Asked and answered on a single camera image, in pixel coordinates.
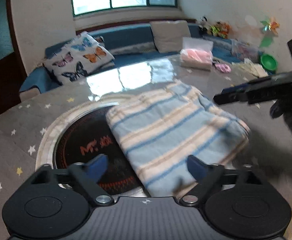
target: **sofa backrest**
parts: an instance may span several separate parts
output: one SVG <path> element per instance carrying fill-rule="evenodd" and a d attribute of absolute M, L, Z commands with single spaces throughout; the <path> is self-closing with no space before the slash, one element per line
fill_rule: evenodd
<path fill-rule="evenodd" d="M 200 38 L 197 24 L 188 23 L 190 34 L 193 38 Z M 125 25 L 121 27 L 107 28 L 90 32 L 93 37 L 103 36 L 105 48 L 107 50 L 131 46 L 140 43 L 153 42 L 153 33 L 150 24 Z M 45 49 L 45 57 L 50 57 L 53 53 L 61 49 L 68 41 L 55 44 Z"/>

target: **window frame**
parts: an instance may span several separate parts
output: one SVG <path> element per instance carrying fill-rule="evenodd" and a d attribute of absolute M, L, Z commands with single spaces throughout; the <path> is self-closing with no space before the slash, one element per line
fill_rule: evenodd
<path fill-rule="evenodd" d="M 75 14 L 73 0 L 71 0 L 71 7 L 72 7 L 72 12 L 73 12 L 73 17 L 75 18 L 75 17 L 78 17 L 78 16 L 83 16 L 83 15 L 87 15 L 87 14 L 93 14 L 93 13 L 96 13 L 96 12 L 112 11 L 112 10 L 123 9 L 123 8 L 147 8 L 147 7 L 153 7 L 153 8 L 156 8 L 156 7 L 178 8 L 178 0 L 175 0 L 175 5 L 160 5 L 160 4 L 151 5 L 149 0 L 146 0 L 146 5 L 122 6 L 122 7 L 115 7 L 115 8 L 112 6 L 112 2 L 110 0 L 110 8 L 96 10 L 96 11 L 90 11 L 90 12 L 85 12 L 85 13 L 80 13 L 80 14 Z"/>

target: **brown wooden door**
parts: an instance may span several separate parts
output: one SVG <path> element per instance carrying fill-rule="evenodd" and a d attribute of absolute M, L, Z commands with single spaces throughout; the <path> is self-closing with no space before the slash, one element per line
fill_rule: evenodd
<path fill-rule="evenodd" d="M 10 0 L 0 0 L 0 114 L 20 103 L 26 78 L 11 20 Z"/>

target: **orange butterfly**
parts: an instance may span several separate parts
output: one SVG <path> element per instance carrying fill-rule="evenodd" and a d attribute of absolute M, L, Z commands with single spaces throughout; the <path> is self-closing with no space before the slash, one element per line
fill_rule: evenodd
<path fill-rule="evenodd" d="M 103 51 L 101 47 L 97 47 L 94 54 L 83 55 L 83 57 L 87 58 L 91 63 L 96 63 L 97 58 L 101 59 L 99 56 L 106 56 L 106 52 Z"/>

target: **striped towel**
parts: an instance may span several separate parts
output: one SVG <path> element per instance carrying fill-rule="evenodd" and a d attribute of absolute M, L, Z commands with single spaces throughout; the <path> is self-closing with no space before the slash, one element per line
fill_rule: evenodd
<path fill-rule="evenodd" d="M 195 180 L 188 155 L 225 165 L 248 142 L 249 128 L 195 87 L 176 81 L 110 109 L 108 125 L 151 196 L 181 197 Z"/>

